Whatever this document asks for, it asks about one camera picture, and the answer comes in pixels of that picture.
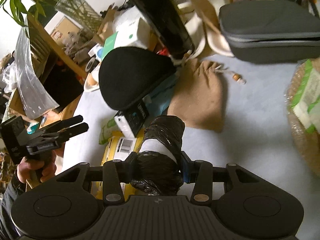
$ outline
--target gray zippered case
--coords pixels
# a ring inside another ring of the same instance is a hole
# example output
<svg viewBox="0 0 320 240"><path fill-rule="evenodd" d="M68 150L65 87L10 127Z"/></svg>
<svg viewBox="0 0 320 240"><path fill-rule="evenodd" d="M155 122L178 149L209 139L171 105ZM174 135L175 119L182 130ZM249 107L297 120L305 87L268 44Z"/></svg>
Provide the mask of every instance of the gray zippered case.
<svg viewBox="0 0 320 240"><path fill-rule="evenodd" d="M320 56L320 20L286 0L241 1L220 9L232 53L257 64Z"/></svg>

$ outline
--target burlap sack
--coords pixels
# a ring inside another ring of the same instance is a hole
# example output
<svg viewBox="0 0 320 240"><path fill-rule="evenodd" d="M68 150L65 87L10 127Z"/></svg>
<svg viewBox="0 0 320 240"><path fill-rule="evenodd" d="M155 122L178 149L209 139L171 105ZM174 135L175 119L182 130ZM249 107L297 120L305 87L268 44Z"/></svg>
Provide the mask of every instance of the burlap sack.
<svg viewBox="0 0 320 240"><path fill-rule="evenodd" d="M213 69L217 63L189 60L182 68L168 115L179 117L187 127L221 132L222 84Z"/></svg>

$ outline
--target green packet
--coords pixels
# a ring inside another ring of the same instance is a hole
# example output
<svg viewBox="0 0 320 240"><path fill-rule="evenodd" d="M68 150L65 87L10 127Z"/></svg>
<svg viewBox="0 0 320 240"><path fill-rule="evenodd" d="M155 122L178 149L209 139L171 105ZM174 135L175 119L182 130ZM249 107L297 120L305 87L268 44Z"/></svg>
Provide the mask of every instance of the green packet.
<svg viewBox="0 0 320 240"><path fill-rule="evenodd" d="M320 128L320 73L316 71L310 59L305 62L305 74L297 93L291 102L291 109L303 124L306 132L312 133Z"/></svg>
<svg viewBox="0 0 320 240"><path fill-rule="evenodd" d="M115 119L105 120L101 125L101 132L99 137L99 144L103 145L108 142L109 138L112 137L113 131L120 131L116 124Z"/></svg>

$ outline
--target glass vase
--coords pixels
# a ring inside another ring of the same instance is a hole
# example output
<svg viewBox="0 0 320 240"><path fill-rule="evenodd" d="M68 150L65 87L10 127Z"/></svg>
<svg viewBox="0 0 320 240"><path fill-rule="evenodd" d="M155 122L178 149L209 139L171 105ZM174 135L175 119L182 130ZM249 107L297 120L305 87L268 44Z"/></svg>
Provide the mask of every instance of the glass vase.
<svg viewBox="0 0 320 240"><path fill-rule="evenodd" d="M78 22L92 35L97 33L102 22L101 16L85 0L60 0L55 9Z"/></svg>

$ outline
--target white tape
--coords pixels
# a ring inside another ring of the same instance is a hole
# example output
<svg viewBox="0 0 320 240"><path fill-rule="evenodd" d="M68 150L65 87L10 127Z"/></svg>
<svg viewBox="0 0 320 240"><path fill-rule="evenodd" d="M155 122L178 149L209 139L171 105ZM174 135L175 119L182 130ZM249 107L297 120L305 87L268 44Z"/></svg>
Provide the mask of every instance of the white tape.
<svg viewBox="0 0 320 240"><path fill-rule="evenodd" d="M148 139L142 143L139 153L147 152L147 151L158 152L158 153L167 155L170 159L172 159L175 163L177 163L177 160L173 156L173 154L167 149L167 147L165 147L157 139Z"/></svg>

